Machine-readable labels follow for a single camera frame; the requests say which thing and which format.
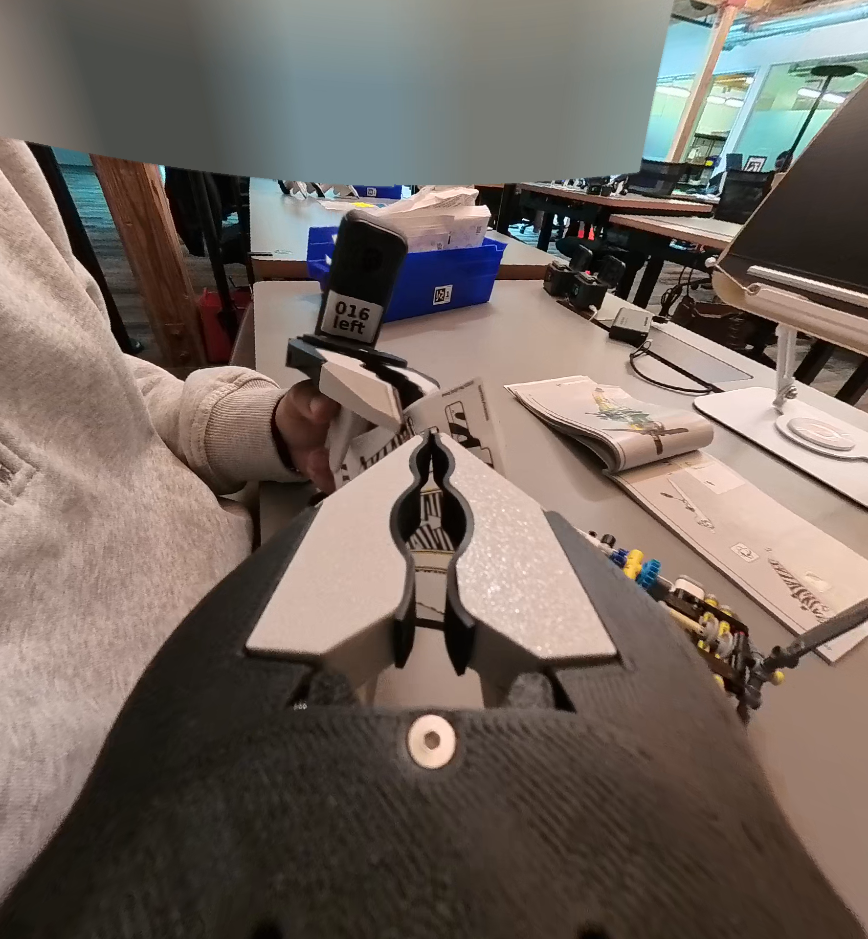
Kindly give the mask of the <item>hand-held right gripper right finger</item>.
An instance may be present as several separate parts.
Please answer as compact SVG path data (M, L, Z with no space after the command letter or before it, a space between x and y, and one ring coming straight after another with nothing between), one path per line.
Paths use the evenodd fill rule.
M443 632L458 675L473 671L484 706L500 707L524 674L595 667L619 653L575 567L582 536L471 455L436 435L441 526L453 553Z

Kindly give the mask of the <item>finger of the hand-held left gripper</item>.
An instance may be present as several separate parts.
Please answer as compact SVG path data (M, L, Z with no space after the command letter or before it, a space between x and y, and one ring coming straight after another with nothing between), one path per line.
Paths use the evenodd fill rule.
M370 350L364 354L364 367L392 386L400 405L414 405L440 393L439 382L410 367L404 358Z
M321 352L318 389L339 405L328 440L353 440L361 425L398 431L403 423L399 398L389 382L368 370L357 358Z

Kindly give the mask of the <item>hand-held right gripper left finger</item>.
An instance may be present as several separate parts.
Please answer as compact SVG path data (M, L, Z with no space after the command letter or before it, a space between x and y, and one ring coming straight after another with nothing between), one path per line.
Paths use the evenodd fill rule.
M407 440L320 503L246 651L344 676L355 690L404 667L417 622L409 542L431 444L430 433Z

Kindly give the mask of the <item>black and white sticker sheet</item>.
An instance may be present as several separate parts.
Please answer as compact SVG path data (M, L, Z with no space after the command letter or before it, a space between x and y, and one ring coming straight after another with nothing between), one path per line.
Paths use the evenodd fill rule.
M421 523L416 533L418 530L441 532L443 541L433 550L443 554L442 560L445 563L443 570L446 579L453 547L441 526L442 493L436 482L436 435L440 433L452 438L491 469L501 471L500 446L496 430L489 418L482 382L472 380L456 389L447 392L440 390L437 395L426 397L414 405L408 405L404 409L404 422L397 432L390 432L380 427L367 429L350 443L342 467L347 467L351 471L347 484L401 447L407 440L425 433L431 434L431 463L428 480L423 487ZM413 556L416 533L409 542Z

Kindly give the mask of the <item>person's left forearm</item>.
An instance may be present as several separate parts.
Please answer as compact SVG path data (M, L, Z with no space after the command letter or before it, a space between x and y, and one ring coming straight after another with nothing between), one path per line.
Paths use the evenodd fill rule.
M216 494L302 481L275 429L287 390L273 380L238 366L198 369L184 380L138 358L128 366L157 435Z

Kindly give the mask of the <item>person's left hand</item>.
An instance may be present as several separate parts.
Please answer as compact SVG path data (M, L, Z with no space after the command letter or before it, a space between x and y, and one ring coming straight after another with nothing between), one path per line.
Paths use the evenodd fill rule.
M327 438L340 406L310 380L286 391L274 408L271 432L288 469L330 495L335 490Z

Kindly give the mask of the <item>crumpled white paper bags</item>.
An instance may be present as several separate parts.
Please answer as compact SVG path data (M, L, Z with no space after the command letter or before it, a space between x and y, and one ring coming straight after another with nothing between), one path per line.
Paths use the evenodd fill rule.
M472 186L424 186L416 194L370 210L405 239L408 252L481 247L491 220Z

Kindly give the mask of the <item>tagged blue plastic bin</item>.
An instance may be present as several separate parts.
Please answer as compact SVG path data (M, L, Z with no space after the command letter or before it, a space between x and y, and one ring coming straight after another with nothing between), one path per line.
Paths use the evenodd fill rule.
M505 247L410 253L404 237L352 213L312 227L307 269L323 290L318 330L373 344L382 324L474 306L490 298Z

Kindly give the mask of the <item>red container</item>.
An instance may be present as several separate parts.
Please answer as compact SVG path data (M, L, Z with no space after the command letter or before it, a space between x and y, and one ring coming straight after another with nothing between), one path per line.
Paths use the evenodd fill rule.
M226 328L227 316L223 312L219 291L215 288L204 288L198 296L200 331L209 365L225 365L229 362L244 313L252 302L250 287L233 288L230 293L236 321L231 333Z

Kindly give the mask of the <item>thick folded instruction booklet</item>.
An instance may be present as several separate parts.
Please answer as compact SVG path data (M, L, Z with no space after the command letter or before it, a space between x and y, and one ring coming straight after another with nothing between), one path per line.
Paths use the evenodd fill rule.
M642 402L589 377L515 383L505 389L545 425L593 452L610 474L686 456L713 441L711 423L698 412Z

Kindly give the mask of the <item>flat instruction booklet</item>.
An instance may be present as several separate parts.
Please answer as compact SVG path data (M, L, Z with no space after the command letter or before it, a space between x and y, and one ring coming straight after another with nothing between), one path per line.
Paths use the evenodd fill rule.
M794 635L868 597L868 560L705 453L612 476L700 557ZM868 637L868 619L820 656Z

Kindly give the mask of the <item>grey power adapter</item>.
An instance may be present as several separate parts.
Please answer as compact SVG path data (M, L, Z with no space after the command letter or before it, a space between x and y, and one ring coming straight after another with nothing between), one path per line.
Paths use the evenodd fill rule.
M643 346L649 339L654 314L636 307L623 307L612 321L608 337L633 348Z

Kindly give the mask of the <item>silver laptop stand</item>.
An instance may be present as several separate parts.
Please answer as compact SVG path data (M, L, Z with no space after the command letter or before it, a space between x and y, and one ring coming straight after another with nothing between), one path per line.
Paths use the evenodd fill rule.
M868 430L805 400L794 376L800 334L868 358L868 287L749 260L733 247L712 282L730 305L776 324L776 382L710 395L698 410L868 510Z

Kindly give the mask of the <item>lego plane model with propeller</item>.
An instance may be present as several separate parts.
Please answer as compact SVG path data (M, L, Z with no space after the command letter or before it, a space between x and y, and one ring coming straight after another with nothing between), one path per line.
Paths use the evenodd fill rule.
M761 706L764 687L779 687L787 670L868 622L868 597L828 616L822 623L794 638L786 647L759 651L746 623L732 609L706 593L689 577L669 581L662 576L661 563L647 558L638 549L620 548L612 534L583 533L586 540L604 554L622 573L661 604L693 643L718 685L736 702L736 714L748 725Z

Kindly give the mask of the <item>thick wooden post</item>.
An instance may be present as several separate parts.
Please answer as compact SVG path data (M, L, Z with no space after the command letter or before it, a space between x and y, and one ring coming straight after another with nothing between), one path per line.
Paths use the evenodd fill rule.
M90 154L163 363L206 366L196 294L156 164Z

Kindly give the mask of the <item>slim wooden post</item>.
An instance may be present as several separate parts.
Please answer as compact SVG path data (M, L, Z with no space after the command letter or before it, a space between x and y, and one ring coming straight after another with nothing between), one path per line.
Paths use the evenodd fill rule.
M686 161L689 145L697 129L713 84L713 73L733 23L747 5L746 1L725 1L715 4L716 12L703 62L695 74L685 107L675 129L666 161Z

